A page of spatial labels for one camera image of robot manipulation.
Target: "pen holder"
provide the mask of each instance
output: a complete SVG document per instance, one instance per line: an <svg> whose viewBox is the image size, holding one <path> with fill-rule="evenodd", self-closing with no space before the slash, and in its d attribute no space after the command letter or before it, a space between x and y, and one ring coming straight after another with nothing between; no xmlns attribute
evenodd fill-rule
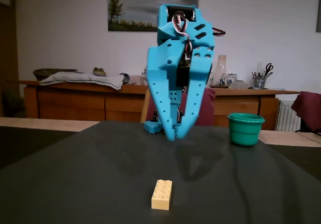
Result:
<svg viewBox="0 0 321 224"><path fill-rule="evenodd" d="M265 77L254 77L253 78L253 87L264 88L267 78Z"/></svg>

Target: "wooden cabinet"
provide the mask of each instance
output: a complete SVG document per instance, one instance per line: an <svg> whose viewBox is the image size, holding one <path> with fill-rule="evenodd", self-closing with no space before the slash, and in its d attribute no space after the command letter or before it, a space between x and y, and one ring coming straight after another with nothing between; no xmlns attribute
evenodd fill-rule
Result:
<svg viewBox="0 0 321 224"><path fill-rule="evenodd" d="M19 83L27 85L25 103L28 118L127 122L144 120L141 113L147 86L124 85L117 91L91 83L66 82L48 86L40 86L36 81ZM227 127L227 116L230 113L249 113L265 118L262 126L264 130L274 130L278 109L275 95L299 93L219 88L215 92L213 125Z"/></svg>

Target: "green cup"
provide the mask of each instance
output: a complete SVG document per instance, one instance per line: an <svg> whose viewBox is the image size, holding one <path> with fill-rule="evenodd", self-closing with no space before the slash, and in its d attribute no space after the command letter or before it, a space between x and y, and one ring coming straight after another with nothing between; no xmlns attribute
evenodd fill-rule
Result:
<svg viewBox="0 0 321 224"><path fill-rule="evenodd" d="M233 113L230 120L230 139L234 144L253 146L257 143L264 118L259 115Z"/></svg>

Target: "landscape painting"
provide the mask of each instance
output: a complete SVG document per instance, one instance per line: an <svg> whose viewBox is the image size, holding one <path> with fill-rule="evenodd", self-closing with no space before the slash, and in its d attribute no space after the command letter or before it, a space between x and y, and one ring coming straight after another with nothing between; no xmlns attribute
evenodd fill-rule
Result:
<svg viewBox="0 0 321 224"><path fill-rule="evenodd" d="M108 0L108 30L155 32L162 4L197 6L198 0Z"/></svg>

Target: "robotic arm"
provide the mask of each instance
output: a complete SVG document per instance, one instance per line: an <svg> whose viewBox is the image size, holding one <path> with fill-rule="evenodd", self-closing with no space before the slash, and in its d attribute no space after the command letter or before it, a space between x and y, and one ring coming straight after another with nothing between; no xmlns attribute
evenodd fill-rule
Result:
<svg viewBox="0 0 321 224"><path fill-rule="evenodd" d="M169 140L183 138L197 120L214 56L213 35L225 32L212 28L196 6L162 5L157 19L158 47L150 47L147 82L157 108L145 130L164 129ZM185 115L179 107L182 90L188 87Z"/></svg>

